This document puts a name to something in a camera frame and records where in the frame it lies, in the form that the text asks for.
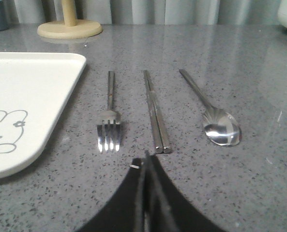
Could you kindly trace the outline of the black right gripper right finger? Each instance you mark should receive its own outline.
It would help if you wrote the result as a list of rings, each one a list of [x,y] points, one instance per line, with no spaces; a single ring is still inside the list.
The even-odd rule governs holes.
[[[178,191],[158,157],[146,153],[145,196],[150,232],[223,232]]]

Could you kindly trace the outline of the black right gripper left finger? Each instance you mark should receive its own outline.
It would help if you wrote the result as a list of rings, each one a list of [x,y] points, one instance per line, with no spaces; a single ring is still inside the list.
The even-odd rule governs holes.
[[[144,182],[143,159],[133,159],[126,177],[111,199],[79,232],[143,232]]]

